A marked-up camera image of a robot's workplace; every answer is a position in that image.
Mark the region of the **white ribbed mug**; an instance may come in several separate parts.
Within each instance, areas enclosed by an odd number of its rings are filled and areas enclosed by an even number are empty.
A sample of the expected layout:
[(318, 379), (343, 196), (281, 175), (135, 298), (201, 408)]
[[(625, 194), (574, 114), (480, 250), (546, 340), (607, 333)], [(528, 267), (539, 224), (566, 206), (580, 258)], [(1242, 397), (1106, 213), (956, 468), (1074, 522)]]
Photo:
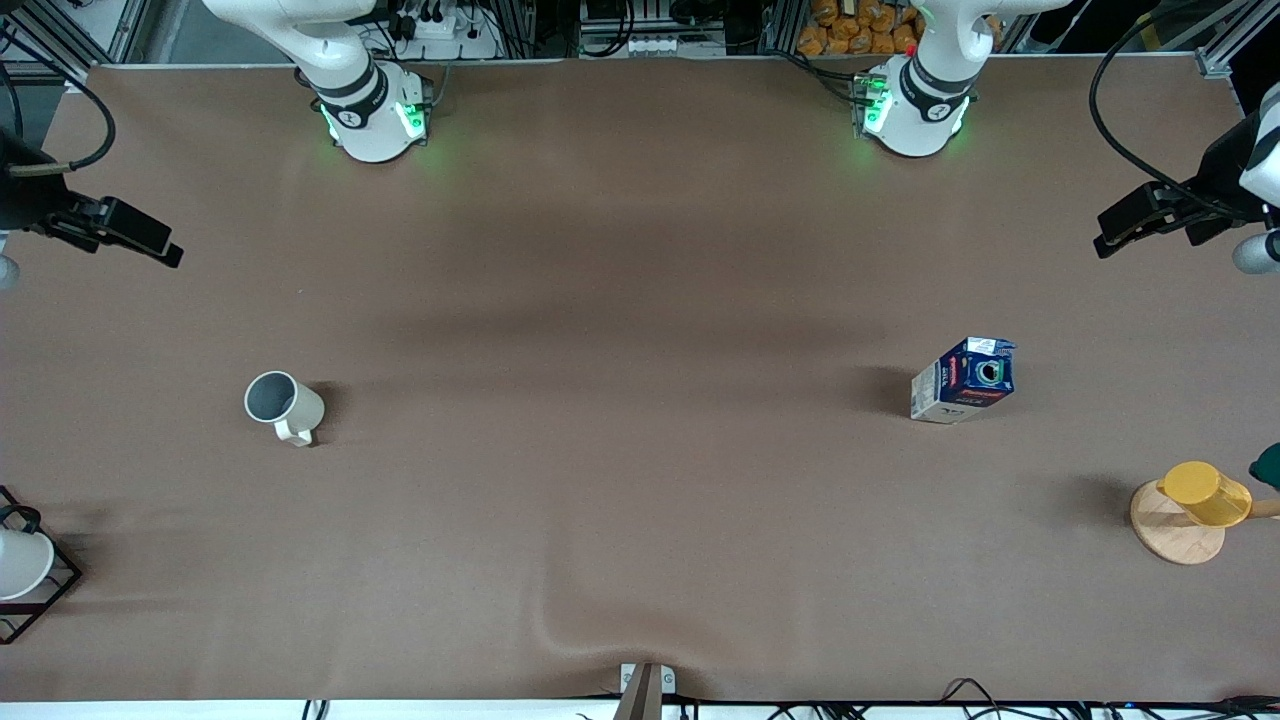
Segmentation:
[(325, 414), (320, 395), (280, 370), (257, 375), (244, 391), (243, 406), (252, 420), (271, 427), (279, 441), (294, 447), (314, 443)]

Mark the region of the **blue and white milk carton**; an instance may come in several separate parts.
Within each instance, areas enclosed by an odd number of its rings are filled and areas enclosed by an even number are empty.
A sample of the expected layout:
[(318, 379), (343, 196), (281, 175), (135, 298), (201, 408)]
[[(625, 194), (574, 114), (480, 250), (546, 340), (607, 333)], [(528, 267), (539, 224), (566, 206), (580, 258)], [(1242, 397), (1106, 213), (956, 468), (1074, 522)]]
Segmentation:
[(1018, 346), (1002, 338), (966, 337), (911, 380), (909, 416), (954, 425), (1015, 391)]

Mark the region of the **yellow plastic cup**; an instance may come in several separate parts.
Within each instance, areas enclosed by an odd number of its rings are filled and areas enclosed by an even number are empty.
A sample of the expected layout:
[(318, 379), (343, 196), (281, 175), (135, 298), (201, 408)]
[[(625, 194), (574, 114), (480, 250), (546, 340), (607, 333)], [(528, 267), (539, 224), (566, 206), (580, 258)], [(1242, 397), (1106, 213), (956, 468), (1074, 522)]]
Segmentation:
[(1203, 461), (1180, 462), (1157, 480), (1157, 491), (1201, 527), (1226, 529), (1244, 521), (1253, 497), (1242, 483)]

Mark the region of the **round wooden cup stand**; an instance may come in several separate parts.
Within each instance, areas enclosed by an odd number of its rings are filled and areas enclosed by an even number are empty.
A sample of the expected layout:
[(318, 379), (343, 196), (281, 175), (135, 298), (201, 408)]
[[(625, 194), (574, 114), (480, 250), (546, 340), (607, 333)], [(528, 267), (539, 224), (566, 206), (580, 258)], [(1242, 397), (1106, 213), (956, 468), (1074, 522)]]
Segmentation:
[(1158, 480), (1149, 480), (1135, 489), (1126, 518), (1137, 539), (1166, 562), (1183, 566), (1208, 562), (1221, 552), (1230, 529), (1254, 519), (1280, 521), (1280, 498), (1252, 498), (1248, 512), (1238, 521), (1207, 527), (1169, 498), (1158, 484)]

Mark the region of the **orange snack bags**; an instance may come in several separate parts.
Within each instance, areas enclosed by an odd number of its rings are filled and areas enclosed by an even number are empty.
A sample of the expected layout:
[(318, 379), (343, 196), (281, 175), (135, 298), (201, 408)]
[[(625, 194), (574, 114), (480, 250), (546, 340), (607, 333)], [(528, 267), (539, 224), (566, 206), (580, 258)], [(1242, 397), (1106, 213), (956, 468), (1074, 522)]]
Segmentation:
[(911, 54), (925, 17), (910, 0), (806, 0), (796, 53), (803, 56)]

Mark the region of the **white power strip with plugs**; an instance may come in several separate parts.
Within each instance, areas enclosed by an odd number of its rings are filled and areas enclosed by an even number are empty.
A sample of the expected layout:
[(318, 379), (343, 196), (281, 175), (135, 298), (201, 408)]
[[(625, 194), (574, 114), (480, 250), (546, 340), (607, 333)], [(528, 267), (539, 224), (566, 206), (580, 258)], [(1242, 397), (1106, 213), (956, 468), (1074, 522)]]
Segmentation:
[(387, 0), (392, 56), (490, 60), (508, 56), (495, 14), (472, 0)]

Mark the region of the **brown table cover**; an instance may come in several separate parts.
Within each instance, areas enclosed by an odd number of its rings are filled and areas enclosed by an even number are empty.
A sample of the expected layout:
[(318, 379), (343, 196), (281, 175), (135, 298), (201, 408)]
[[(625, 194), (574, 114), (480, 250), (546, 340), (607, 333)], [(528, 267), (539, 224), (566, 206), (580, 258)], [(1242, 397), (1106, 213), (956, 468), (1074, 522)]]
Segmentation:
[[(1097, 259), (1142, 177), (1094, 69), (995, 59), (905, 159), (780, 60), (458, 67), (381, 165), (285, 68), (95, 70), (70, 186), (186, 258), (10, 240), (0, 483), (84, 579), (0, 701), (1280, 694), (1280, 521), (1176, 568), (1125, 519), (1280, 441), (1280, 278), (1236, 232)], [(1015, 391), (914, 421), (966, 337)], [(244, 411), (273, 370), (308, 447)]]

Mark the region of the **long white power strip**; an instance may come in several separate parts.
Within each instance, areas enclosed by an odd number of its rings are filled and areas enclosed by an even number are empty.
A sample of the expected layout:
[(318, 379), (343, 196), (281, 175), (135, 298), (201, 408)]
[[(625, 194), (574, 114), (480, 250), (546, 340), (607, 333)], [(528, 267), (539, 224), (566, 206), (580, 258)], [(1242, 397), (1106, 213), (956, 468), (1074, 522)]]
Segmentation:
[(640, 33), (631, 36), (626, 44), (617, 45), (617, 38), (604, 35), (588, 35), (582, 38), (580, 56), (586, 59), (623, 58), (718, 58), (728, 54), (728, 47), (719, 33)]

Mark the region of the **aluminium frame profile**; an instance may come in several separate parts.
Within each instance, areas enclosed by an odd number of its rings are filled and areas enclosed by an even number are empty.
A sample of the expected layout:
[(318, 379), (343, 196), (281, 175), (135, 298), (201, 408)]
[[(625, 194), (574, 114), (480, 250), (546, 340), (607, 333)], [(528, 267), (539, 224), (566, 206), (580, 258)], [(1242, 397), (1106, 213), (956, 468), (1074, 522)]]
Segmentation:
[(0, 56), (65, 69), (133, 61), (164, 0), (0, 0)]
[(1228, 78), (1234, 56), (1276, 19), (1280, 19), (1280, 0), (1229, 0), (1207, 17), (1211, 23), (1221, 22), (1222, 28), (1207, 45), (1196, 50), (1201, 74), (1207, 79)]

